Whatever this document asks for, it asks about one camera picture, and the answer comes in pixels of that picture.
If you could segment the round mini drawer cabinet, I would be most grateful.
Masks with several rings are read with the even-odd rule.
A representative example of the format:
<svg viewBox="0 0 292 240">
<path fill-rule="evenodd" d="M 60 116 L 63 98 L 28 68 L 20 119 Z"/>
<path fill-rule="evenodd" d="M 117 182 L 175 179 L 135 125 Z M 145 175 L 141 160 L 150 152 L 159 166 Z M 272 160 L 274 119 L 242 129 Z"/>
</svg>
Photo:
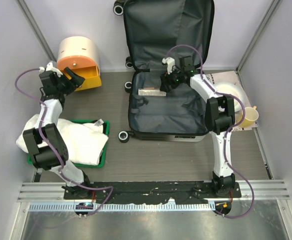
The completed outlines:
<svg viewBox="0 0 292 240">
<path fill-rule="evenodd" d="M 102 86 L 100 76 L 99 54 L 96 44 L 84 36 L 71 36 L 59 44 L 57 68 L 65 74 L 69 68 L 77 75 L 85 78 L 77 91 Z"/>
</svg>

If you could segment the silver rectangular box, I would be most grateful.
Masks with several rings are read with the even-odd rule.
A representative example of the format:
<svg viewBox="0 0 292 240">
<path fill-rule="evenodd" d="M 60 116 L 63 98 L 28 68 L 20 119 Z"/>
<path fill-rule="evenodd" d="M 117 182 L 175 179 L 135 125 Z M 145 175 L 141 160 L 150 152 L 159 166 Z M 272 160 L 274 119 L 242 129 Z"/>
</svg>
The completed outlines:
<svg viewBox="0 0 292 240">
<path fill-rule="evenodd" d="M 148 88 L 139 88 L 139 96 L 151 96 L 151 97 L 165 97 L 166 92 L 161 91 L 159 88 L 148 87 Z"/>
</svg>

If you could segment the white black space suitcase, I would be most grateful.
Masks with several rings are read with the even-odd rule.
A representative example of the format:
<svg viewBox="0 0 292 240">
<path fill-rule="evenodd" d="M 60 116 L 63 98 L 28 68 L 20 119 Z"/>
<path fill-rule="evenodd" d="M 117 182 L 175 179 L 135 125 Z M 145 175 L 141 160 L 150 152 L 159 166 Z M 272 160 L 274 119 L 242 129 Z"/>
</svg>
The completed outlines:
<svg viewBox="0 0 292 240">
<path fill-rule="evenodd" d="M 199 142 L 208 133 L 205 102 L 186 84 L 166 96 L 140 96 L 138 89 L 161 86 L 162 59 L 190 56 L 196 68 L 206 60 L 214 21 L 212 0 L 117 0 L 113 12 L 124 20 L 129 55 L 135 70 L 125 83 L 129 93 L 129 134 L 140 140 Z"/>
</svg>

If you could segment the yellow cup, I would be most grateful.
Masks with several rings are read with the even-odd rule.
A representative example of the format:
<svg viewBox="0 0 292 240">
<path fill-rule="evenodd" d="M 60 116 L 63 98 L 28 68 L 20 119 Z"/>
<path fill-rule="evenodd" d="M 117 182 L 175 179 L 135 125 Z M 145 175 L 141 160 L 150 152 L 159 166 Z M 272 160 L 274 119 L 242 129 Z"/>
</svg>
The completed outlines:
<svg viewBox="0 0 292 240">
<path fill-rule="evenodd" d="M 245 107 L 245 117 L 239 127 L 241 128 L 247 128 L 251 125 L 253 125 L 259 118 L 259 113 L 257 111 L 257 107 Z"/>
</svg>

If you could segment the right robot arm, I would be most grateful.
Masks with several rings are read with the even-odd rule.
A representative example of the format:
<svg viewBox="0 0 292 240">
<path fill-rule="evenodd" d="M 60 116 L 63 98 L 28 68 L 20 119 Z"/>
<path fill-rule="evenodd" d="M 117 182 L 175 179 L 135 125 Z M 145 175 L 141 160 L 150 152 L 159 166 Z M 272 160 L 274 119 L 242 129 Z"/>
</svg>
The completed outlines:
<svg viewBox="0 0 292 240">
<path fill-rule="evenodd" d="M 180 66 L 172 57 L 162 59 L 167 67 L 161 75 L 160 91 L 169 92 L 181 84 L 187 84 L 206 103 L 205 126 L 210 132 L 214 147 L 214 169 L 211 190 L 216 197 L 224 197 L 235 187 L 235 175 L 231 168 L 231 127 L 235 124 L 234 98 L 220 93 L 201 70 L 196 69 L 190 56 L 180 58 Z"/>
</svg>

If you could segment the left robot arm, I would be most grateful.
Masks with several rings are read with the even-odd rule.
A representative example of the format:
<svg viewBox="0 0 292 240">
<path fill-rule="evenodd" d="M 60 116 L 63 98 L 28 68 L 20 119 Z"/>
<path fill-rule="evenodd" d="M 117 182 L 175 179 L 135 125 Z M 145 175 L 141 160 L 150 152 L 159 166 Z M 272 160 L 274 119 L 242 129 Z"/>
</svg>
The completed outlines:
<svg viewBox="0 0 292 240">
<path fill-rule="evenodd" d="M 55 173 L 66 182 L 66 189 L 75 188 L 79 198 L 88 199 L 92 195 L 89 178 L 69 160 L 67 146 L 57 128 L 65 96 L 79 88 L 85 78 L 68 67 L 60 71 L 51 63 L 39 68 L 39 78 L 42 83 L 39 117 L 22 134 L 32 164 Z"/>
</svg>

